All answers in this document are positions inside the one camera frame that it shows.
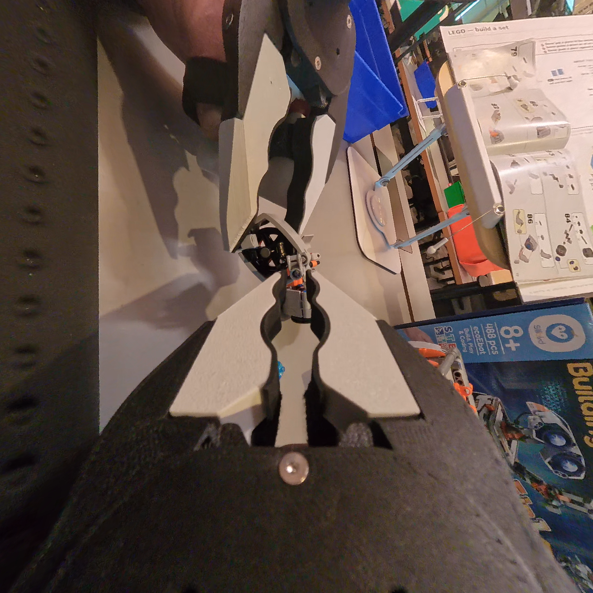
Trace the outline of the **dark blue toy box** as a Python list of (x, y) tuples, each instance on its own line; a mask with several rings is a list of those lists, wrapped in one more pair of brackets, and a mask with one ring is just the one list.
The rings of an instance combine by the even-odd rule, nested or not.
[(468, 399), (511, 469), (532, 526), (579, 592), (592, 592), (592, 300), (396, 327), (457, 350)]

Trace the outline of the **brick building instruction booklet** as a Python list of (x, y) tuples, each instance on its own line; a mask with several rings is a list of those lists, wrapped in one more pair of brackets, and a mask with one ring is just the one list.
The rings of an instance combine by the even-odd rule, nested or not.
[(517, 282), (592, 278), (592, 59), (565, 40), (456, 48)]

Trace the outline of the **black dimpled cushion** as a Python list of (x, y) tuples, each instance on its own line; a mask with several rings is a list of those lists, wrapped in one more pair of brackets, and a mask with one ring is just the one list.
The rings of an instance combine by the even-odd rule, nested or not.
[(97, 37), (89, 1), (1, 1), (1, 590), (99, 433)]

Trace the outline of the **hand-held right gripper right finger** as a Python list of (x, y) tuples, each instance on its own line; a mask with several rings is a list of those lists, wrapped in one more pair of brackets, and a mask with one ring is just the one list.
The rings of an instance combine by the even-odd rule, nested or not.
[(382, 422), (421, 410), (400, 369), (392, 327), (333, 285), (307, 272), (311, 330), (318, 339), (305, 391), (309, 446), (391, 446)]

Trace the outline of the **blue bin with tag label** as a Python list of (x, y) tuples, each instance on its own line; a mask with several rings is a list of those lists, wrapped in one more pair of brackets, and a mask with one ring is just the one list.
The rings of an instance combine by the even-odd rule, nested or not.
[(356, 46), (343, 138), (358, 142), (409, 115), (375, 1), (350, 1)]

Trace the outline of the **small grey brick hinge assembly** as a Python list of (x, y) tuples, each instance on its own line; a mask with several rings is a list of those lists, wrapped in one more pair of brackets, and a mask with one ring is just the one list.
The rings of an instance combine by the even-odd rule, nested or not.
[(320, 264), (311, 236), (299, 235), (286, 221), (264, 213), (256, 217), (240, 245), (247, 263), (264, 278), (279, 272), (287, 286), (300, 286), (307, 271)]

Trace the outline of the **white printed instruction sheet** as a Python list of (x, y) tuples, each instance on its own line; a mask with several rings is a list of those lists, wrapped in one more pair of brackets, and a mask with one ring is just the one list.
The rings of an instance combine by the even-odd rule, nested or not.
[(476, 235), (523, 302), (592, 296), (592, 15), (441, 27)]

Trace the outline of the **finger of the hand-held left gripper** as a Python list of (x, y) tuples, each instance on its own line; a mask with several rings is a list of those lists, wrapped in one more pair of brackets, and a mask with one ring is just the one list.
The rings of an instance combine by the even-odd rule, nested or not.
[(335, 127), (329, 115), (301, 118), (293, 125), (294, 167), (285, 221), (300, 235), (326, 184)]
[(244, 116), (225, 120), (219, 127), (220, 225), (230, 252), (239, 247), (257, 216), (271, 136), (286, 117), (290, 98), (283, 57), (265, 34)]

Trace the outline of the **white document stand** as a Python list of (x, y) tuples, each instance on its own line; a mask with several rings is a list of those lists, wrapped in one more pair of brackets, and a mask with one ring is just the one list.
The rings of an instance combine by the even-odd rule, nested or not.
[(386, 174), (379, 176), (353, 146), (347, 149), (355, 229), (360, 250), (379, 268), (394, 275), (401, 272), (399, 250), (410, 247), (429, 232), (420, 233), (407, 240), (396, 240), (394, 215), (387, 185), (412, 159), (447, 134), (465, 193), (465, 208), (461, 214), (439, 223), (430, 231), (441, 230), (469, 215), (478, 244), (487, 260), (498, 267), (509, 269), (503, 241), (496, 229), (505, 210), (478, 125), (477, 112), (471, 96), (471, 82), (462, 79), (445, 89), (445, 84), (438, 81), (436, 90), (442, 124)]

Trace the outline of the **person's left hand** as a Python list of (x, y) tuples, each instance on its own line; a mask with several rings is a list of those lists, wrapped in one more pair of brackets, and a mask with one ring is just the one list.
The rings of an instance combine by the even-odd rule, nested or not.
[(160, 40), (186, 66), (185, 113), (218, 140), (228, 91), (222, 16), (224, 1), (139, 1)]

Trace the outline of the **red orange bin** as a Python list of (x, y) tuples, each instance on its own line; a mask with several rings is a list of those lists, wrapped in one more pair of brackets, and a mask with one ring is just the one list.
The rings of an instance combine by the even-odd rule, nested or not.
[(460, 266), (473, 278), (486, 275), (501, 267), (490, 262), (482, 252), (469, 216), (450, 225), (456, 257)]

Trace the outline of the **grey orange tracked brick robot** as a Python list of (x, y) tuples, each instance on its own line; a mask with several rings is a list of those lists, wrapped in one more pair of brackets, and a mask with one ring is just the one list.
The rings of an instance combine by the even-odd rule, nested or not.
[(428, 342), (411, 342), (410, 344), (436, 368), (441, 376), (452, 383), (454, 389), (463, 397), (470, 408), (477, 413), (473, 385), (469, 381), (459, 350), (456, 347), (442, 349), (439, 345)]

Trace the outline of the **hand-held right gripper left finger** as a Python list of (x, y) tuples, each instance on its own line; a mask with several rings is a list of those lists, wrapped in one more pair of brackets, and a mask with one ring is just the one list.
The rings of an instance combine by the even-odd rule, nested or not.
[(169, 408), (173, 417), (243, 417), (254, 423), (251, 444), (274, 445), (279, 428), (278, 354), (283, 276), (268, 279), (214, 321)]

